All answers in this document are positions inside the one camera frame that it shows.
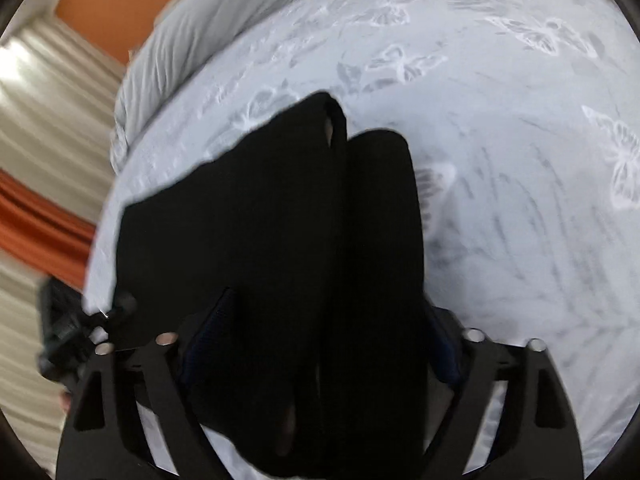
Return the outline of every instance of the bed sheet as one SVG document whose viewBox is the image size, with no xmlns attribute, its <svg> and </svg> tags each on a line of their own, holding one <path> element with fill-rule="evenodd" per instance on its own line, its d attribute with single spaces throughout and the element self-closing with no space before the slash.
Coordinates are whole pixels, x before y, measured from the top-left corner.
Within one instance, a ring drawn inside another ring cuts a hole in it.
<svg viewBox="0 0 640 480">
<path fill-rule="evenodd" d="M 287 6 L 210 60 L 149 128 L 104 210 L 85 308 L 110 304 L 127 203 L 319 89 L 340 101 L 350 135 L 406 137 L 428 294 L 495 340 L 548 343 L 590 472 L 640 399 L 640 45 L 605 0 Z"/>
</svg>

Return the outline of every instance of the curtain fold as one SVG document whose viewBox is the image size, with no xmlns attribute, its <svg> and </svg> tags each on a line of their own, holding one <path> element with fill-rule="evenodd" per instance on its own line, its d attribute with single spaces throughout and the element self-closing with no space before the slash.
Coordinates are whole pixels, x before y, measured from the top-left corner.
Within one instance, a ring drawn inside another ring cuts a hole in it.
<svg viewBox="0 0 640 480">
<path fill-rule="evenodd" d="M 38 464 L 55 470 L 62 412 L 58 384 L 42 378 L 37 305 L 43 275 L 0 251 L 0 406 Z"/>
<path fill-rule="evenodd" d="M 82 289 L 95 227 L 0 171 L 0 248 Z"/>
<path fill-rule="evenodd" d="M 54 16 L 0 48 L 0 168 L 96 223 L 113 181 L 113 108 L 124 67 Z"/>
</svg>

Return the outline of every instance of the orange curtain stripe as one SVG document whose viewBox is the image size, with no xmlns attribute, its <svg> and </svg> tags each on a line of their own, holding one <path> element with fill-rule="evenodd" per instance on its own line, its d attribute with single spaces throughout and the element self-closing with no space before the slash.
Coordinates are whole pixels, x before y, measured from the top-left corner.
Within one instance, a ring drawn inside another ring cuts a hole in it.
<svg viewBox="0 0 640 480">
<path fill-rule="evenodd" d="M 82 289 L 95 226 L 0 170 L 0 248 Z"/>
</svg>

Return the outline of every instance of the beige curtain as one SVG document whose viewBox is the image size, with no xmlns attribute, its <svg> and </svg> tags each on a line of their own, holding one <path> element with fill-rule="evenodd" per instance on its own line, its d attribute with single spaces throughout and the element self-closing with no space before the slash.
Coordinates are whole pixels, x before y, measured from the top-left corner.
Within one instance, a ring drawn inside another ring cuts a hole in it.
<svg viewBox="0 0 640 480">
<path fill-rule="evenodd" d="M 61 387 L 36 370 L 41 280 L 39 273 L 0 253 L 0 406 L 27 451 L 52 472 L 62 423 Z"/>
<path fill-rule="evenodd" d="M 54 16 L 0 47 L 0 168 L 97 223 L 113 181 L 115 96 L 124 67 Z"/>
</svg>

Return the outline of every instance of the black cloth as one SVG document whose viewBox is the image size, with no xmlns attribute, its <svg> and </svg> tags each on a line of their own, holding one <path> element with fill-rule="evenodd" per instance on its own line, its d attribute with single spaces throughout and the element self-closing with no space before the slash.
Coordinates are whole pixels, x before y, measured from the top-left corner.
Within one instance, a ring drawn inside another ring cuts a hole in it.
<svg viewBox="0 0 640 480">
<path fill-rule="evenodd" d="M 180 375 L 201 423 L 272 476 L 407 478 L 424 427 L 422 272 L 404 139 L 346 142 L 344 115 L 321 92 L 126 208 L 116 294 L 138 309 L 110 336 L 133 348 L 218 319 L 215 338 L 192 347 L 206 348 L 207 369 L 193 372 L 203 359 L 191 352 Z"/>
</svg>

